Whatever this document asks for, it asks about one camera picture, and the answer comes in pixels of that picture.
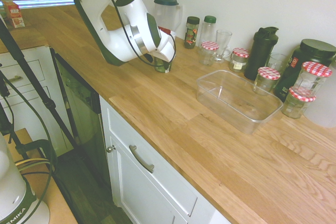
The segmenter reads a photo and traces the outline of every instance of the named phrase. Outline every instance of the cardboard box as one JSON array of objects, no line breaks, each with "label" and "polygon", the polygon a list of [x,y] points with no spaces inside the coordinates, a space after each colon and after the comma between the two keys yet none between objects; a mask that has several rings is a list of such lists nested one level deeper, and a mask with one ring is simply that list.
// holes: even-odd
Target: cardboard box
[{"label": "cardboard box", "polygon": [[19,6],[14,2],[2,1],[2,3],[6,11],[7,18],[12,26],[14,26],[15,28],[25,27],[25,23],[23,22]]}]

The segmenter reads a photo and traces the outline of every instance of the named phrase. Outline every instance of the black canister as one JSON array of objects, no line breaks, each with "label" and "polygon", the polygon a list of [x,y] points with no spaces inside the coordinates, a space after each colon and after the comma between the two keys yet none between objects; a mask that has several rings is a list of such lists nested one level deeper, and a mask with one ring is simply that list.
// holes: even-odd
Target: black canister
[{"label": "black canister", "polygon": [[274,94],[284,102],[289,88],[298,79],[304,62],[314,61],[328,67],[335,54],[336,47],[331,44],[315,39],[303,39],[300,46],[294,50],[286,70],[274,88]]},{"label": "black canister", "polygon": [[254,42],[250,52],[244,75],[247,79],[255,80],[258,69],[264,67],[268,56],[272,52],[274,45],[278,42],[276,27],[260,28],[254,34]]}]

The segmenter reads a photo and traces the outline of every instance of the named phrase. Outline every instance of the wooden floor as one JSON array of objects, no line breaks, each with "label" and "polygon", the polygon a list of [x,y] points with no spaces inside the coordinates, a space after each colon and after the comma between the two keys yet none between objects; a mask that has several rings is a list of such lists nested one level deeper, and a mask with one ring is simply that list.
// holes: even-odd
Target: wooden floor
[{"label": "wooden floor", "polygon": [[109,189],[94,179],[75,151],[59,157],[57,178],[79,224],[132,224],[114,205]]}]

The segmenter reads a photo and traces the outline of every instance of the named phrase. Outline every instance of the green cap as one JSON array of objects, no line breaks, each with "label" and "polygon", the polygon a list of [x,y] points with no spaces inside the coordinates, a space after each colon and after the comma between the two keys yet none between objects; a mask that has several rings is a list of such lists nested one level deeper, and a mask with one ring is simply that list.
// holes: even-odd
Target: green cap
[{"label": "green cap", "polygon": [[216,17],[214,17],[214,16],[205,16],[204,17],[204,22],[214,24],[214,23],[216,23]]},{"label": "green cap", "polygon": [[160,4],[160,5],[178,5],[177,0],[154,0],[154,3]]},{"label": "green cap", "polygon": [[200,23],[199,18],[194,17],[194,16],[189,16],[187,18],[187,23],[192,24],[192,25],[198,25]]},{"label": "green cap", "polygon": [[322,58],[330,58],[336,54],[336,47],[315,39],[303,39],[300,48]]}]

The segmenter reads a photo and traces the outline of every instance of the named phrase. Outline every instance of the black shaker bottle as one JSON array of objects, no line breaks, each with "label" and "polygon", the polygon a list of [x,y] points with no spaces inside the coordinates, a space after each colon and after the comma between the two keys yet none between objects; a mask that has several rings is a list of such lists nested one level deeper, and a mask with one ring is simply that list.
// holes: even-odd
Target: black shaker bottle
[{"label": "black shaker bottle", "polygon": [[244,72],[247,79],[255,80],[258,75],[258,68],[265,66],[268,56],[278,42],[278,36],[275,35],[277,30],[276,27],[260,28],[254,34],[254,42]]}]

